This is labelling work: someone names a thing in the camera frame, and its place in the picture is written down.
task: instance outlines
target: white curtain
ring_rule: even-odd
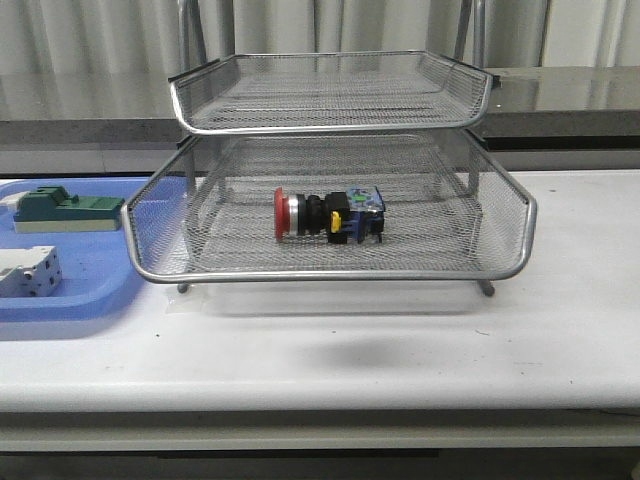
[[[487,0],[490,67],[640,65],[640,0]],[[200,0],[210,59],[232,52],[452,55],[460,0]],[[0,74],[178,73],[175,0],[0,0]],[[465,60],[471,60],[469,26]]]

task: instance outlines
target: white table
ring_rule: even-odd
[[[539,202],[533,254],[493,298],[473,282],[149,284],[117,317],[1,323],[0,410],[640,407],[640,171],[516,178]],[[0,448],[28,443],[11,418]],[[612,444],[640,444],[632,417],[613,421]]]

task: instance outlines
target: white electrical component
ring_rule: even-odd
[[[0,297],[48,297],[61,280],[56,247],[0,249]]]

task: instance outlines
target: blue plastic part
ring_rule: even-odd
[[[0,198],[62,185],[77,195],[128,198],[146,178],[72,178],[22,180],[0,186]],[[85,320],[116,312],[135,297],[142,277],[134,270],[122,228],[103,232],[15,233],[11,212],[0,207],[0,248],[54,245],[62,282],[49,297],[0,299],[0,321]]]

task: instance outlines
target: wire mesh tray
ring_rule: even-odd
[[[235,55],[170,79],[198,135],[462,127],[491,75],[429,52]]]
[[[274,190],[376,185],[381,243],[274,236]],[[159,199],[171,198],[170,202]],[[465,132],[191,138],[123,206],[130,254],[163,283],[516,274],[535,200]]]

